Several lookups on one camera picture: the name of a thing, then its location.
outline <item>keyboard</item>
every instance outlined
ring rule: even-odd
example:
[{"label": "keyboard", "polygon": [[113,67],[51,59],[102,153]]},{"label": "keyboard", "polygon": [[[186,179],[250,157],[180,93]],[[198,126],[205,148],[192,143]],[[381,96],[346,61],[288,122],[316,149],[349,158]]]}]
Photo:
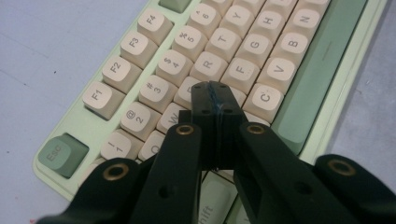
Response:
[{"label": "keyboard", "polygon": [[[386,1],[149,0],[34,157],[71,200],[116,157],[161,148],[191,86],[219,81],[301,160],[325,153]],[[203,174],[200,223],[248,223],[232,171]]]}]

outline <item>mechanical keyboard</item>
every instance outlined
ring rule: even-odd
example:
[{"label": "mechanical keyboard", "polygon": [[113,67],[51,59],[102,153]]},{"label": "mechanical keyboard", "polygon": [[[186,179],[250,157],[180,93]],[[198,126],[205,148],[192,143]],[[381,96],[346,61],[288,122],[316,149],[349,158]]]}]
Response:
[{"label": "mechanical keyboard", "polygon": [[[161,147],[191,86],[231,87],[301,160],[323,154],[386,1],[149,0],[34,158],[71,200],[101,162]],[[203,174],[199,223],[248,223],[232,171]]]}]

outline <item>desk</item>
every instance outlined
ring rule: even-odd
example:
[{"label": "desk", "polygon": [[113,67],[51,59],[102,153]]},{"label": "desk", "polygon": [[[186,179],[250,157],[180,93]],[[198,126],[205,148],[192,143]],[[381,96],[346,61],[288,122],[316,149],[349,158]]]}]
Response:
[{"label": "desk", "polygon": [[[32,159],[146,0],[0,0],[0,218],[29,223],[68,201]],[[390,1],[329,152],[359,162],[396,192],[396,2]]]}]

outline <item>green keyboard frame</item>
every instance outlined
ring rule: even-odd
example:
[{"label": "green keyboard frame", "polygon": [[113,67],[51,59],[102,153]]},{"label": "green keyboard frame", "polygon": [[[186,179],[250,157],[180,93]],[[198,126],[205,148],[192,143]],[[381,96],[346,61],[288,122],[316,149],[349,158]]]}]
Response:
[{"label": "green keyboard frame", "polygon": [[[144,84],[144,81],[148,78],[148,76],[154,74],[157,62],[159,61],[160,57],[167,49],[171,48],[175,34],[183,25],[185,25],[185,22],[190,16],[191,10],[200,2],[201,0],[191,0],[191,3],[188,5],[184,13],[179,14],[159,6],[159,0],[148,1],[140,13],[142,13],[146,7],[158,9],[165,17],[174,23],[174,27],[169,33],[168,37],[166,37],[164,40],[163,44],[160,45],[158,48],[158,53],[156,53],[152,60],[148,63],[146,69],[142,72],[134,86],[141,86]],[[338,66],[337,72],[332,81],[332,85],[328,89],[326,98],[323,101],[316,121],[305,142],[304,149],[299,155],[301,160],[313,163],[317,156],[326,152],[326,147],[332,136],[332,131],[346,102],[349,90],[351,89],[355,77],[358,74],[361,61],[370,45],[371,38],[375,32],[375,27],[378,24],[386,3],[387,0],[368,0],[366,3],[365,9],[361,14],[360,21],[344,54],[343,61],[341,61]],[[136,17],[131,26],[126,30],[120,41],[130,30],[136,30],[137,19],[139,16]],[[122,103],[110,120],[104,120],[88,110],[84,106],[81,99],[82,93],[92,81],[102,80],[102,67],[108,58],[113,55],[120,55],[120,42],[109,53],[103,64],[93,75],[90,82],[87,83],[79,97],[70,106],[67,113],[56,125],[52,133],[37,151],[33,160],[35,174],[41,180],[63,195],[67,200],[73,199],[75,193],[78,190],[77,183],[81,179],[84,171],[100,156],[100,148],[103,144],[103,141],[105,141],[105,139],[107,139],[107,137],[114,130],[120,127],[121,116],[129,105],[128,103]],[[125,96],[123,102],[131,103],[136,100],[139,88],[135,88],[134,86]],[[94,138],[92,138],[92,130],[95,132]],[[80,142],[84,143],[90,149],[81,165],[68,179],[56,174],[50,168],[41,164],[37,157],[38,152],[51,138],[64,133],[69,133],[70,135],[76,137]]]}]

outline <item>spacebar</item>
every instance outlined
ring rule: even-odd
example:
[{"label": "spacebar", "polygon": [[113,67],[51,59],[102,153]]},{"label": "spacebar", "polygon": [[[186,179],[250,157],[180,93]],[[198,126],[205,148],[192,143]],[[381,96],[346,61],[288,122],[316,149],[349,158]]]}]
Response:
[{"label": "spacebar", "polygon": [[364,4],[363,0],[331,1],[271,126],[296,155],[309,135]]}]

